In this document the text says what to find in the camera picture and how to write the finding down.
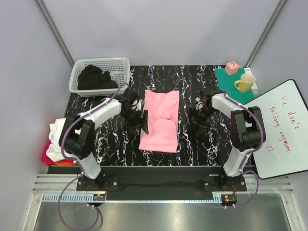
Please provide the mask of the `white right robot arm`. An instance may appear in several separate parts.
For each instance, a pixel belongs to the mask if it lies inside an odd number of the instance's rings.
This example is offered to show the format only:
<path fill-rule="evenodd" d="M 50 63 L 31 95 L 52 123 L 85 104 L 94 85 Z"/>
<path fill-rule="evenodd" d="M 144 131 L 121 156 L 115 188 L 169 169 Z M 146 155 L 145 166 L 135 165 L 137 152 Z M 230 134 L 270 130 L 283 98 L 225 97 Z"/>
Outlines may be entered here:
<path fill-rule="evenodd" d="M 195 135 L 199 137 L 209 129 L 208 119 L 217 112 L 231 121 L 232 149 L 218 177 L 219 187 L 229 191 L 240 183 L 247 160 L 262 147 L 266 132 L 259 107 L 246 107 L 221 90 L 209 92 L 202 89 L 195 99 L 195 107 L 188 109 L 186 125 L 193 126 Z"/>

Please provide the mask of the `pink t shirt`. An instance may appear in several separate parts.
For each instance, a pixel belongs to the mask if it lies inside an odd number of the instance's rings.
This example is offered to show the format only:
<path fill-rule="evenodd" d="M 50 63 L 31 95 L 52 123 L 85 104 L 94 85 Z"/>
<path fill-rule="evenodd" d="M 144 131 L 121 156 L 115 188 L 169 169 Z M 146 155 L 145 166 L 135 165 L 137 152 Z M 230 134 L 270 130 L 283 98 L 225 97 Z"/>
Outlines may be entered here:
<path fill-rule="evenodd" d="M 148 130 L 141 131 L 139 149 L 152 152 L 176 153 L 180 92 L 145 91 L 144 110 L 148 111 Z"/>

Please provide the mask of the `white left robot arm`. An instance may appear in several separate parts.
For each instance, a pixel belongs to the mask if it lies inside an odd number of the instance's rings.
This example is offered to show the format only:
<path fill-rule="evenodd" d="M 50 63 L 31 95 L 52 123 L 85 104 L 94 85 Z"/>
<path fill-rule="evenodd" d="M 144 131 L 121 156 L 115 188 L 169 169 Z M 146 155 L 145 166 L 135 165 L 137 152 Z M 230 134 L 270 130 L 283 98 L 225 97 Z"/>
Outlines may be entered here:
<path fill-rule="evenodd" d="M 126 129 L 142 129 L 149 134 L 148 110 L 139 95 L 126 88 L 122 94 L 117 90 L 101 104 L 78 115 L 68 115 L 59 138 L 61 154 L 72 159 L 81 169 L 77 190 L 100 191 L 108 187 L 104 173 L 96 162 L 93 147 L 96 129 L 114 116 L 121 115 Z"/>

